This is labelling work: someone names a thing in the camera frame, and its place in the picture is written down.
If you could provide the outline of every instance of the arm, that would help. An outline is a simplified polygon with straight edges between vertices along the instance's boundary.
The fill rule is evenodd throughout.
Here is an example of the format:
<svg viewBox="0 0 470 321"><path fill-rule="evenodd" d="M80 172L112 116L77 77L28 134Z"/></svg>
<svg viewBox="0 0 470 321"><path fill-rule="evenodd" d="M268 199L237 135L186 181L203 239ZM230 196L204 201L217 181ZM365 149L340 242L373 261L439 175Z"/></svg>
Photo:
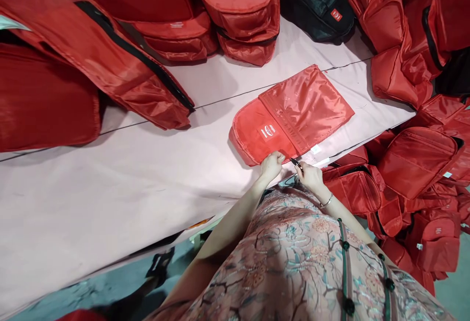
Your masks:
<svg viewBox="0 0 470 321"><path fill-rule="evenodd" d="M281 172L284 159L285 156L277 151L265 158L259 178L214 228L162 306L194 300L204 291L215 272L243 239L261 195Z"/></svg>
<svg viewBox="0 0 470 321"><path fill-rule="evenodd" d="M323 209L323 211L329 216L338 219L341 218L343 223L359 238L361 239L368 247L371 248L373 252L378 254L383 254L385 256L385 263L389 266L395 266L395 264L390 260L387 255L382 251L382 249L372 240L372 238L367 234L366 230L362 225L357 221L353 214L338 200L331 191L323 183L323 172L311 166L305 162L300 162L304 173L298 168L295 167L297 174L299 176L300 182L317 197L319 202L324 205L331 198L330 203Z"/></svg>

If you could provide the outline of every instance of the woman's left hand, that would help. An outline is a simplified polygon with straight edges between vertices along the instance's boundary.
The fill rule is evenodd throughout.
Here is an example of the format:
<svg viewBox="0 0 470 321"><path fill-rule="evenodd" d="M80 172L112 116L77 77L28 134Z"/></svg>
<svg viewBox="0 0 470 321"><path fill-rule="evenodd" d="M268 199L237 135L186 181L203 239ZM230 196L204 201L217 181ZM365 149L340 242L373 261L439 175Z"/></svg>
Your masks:
<svg viewBox="0 0 470 321"><path fill-rule="evenodd" d="M285 155L278 151L274 151L268 155L261 163L260 180L263 180L266 185L273 181L281 172L284 159Z"/></svg>

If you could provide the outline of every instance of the pile of bags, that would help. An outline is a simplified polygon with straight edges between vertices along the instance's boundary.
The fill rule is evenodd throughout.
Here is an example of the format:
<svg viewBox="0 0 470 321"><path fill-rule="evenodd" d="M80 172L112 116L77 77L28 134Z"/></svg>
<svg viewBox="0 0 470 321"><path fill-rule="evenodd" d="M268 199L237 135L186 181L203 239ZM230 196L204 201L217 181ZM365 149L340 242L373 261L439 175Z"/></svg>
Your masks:
<svg viewBox="0 0 470 321"><path fill-rule="evenodd" d="M470 0L349 3L377 53L372 58L372 86L379 98L419 110L431 98L431 80L445 68L451 52L470 46Z"/></svg>
<svg viewBox="0 0 470 321"><path fill-rule="evenodd" d="M162 64L226 56L262 66L279 0L0 0L0 152L88 143L98 90L162 129L194 103Z"/></svg>
<svg viewBox="0 0 470 321"><path fill-rule="evenodd" d="M454 272L460 231L470 234L470 101L437 95L328 167L325 184L367 219L387 256L434 294Z"/></svg>

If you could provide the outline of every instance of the hand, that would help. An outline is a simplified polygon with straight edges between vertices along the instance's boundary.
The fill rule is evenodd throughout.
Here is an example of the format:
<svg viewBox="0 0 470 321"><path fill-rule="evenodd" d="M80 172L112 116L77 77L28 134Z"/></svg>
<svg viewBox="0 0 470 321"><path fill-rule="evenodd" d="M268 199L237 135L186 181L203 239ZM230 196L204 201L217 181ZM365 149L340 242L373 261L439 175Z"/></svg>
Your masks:
<svg viewBox="0 0 470 321"><path fill-rule="evenodd" d="M261 163L260 180L265 182L266 185L273 181L281 172L284 159L285 155L278 151L274 151L268 155Z"/></svg>
<svg viewBox="0 0 470 321"><path fill-rule="evenodd" d="M317 167L311 166L310 164L307 164L306 162L300 162L300 165L304 172L302 173L302 170L295 166L295 170L297 174L299 175L300 182L314 195L317 195L325 190L328 190L328 188L325 186L323 183L323 172L321 169L318 169Z"/></svg>

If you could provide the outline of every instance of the white tag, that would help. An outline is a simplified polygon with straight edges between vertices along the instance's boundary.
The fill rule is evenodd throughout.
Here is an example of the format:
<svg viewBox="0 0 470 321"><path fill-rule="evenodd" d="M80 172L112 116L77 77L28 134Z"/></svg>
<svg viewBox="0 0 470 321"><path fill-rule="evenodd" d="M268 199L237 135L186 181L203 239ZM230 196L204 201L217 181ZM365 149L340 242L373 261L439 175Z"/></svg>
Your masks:
<svg viewBox="0 0 470 321"><path fill-rule="evenodd" d="M322 149L320 148L319 145L315 145L315 146L313 146L310 150L312 151L313 154L317 154L317 153L320 152Z"/></svg>
<svg viewBox="0 0 470 321"><path fill-rule="evenodd" d="M324 165L324 164L326 164L326 163L329 163L329 157L326 158L326 159L324 159L324 160L322 160L322 161L320 161L320 162L318 162L318 163L315 163L313 166L314 166L314 167L317 167L317 168L323 168L323 167L326 167L326 166Z"/></svg>
<svg viewBox="0 0 470 321"><path fill-rule="evenodd" d="M0 15L0 29L14 29L14 28L24 29L24 30L31 30L28 27L26 27L25 25L15 21L15 20L12 20L11 18Z"/></svg>

